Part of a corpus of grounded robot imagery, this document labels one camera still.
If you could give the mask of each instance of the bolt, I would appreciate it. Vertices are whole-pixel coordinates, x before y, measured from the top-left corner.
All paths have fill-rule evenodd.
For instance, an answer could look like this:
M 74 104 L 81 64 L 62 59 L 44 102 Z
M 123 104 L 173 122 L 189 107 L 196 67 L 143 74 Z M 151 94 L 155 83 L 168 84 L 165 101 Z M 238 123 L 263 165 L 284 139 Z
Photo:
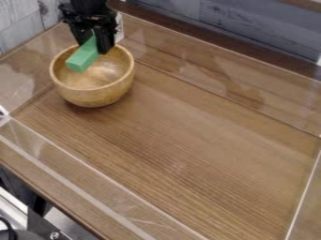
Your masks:
M 49 239 L 50 239 L 50 240 L 58 239 L 58 232 L 53 232 L 53 233 L 49 235 Z

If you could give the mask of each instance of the green block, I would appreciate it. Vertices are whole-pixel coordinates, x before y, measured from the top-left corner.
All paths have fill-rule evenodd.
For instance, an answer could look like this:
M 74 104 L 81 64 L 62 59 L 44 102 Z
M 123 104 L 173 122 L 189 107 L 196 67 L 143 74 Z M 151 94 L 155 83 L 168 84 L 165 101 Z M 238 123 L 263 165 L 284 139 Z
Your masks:
M 94 36 L 92 36 L 66 59 L 66 67 L 72 71 L 84 72 L 97 57 L 96 39 Z

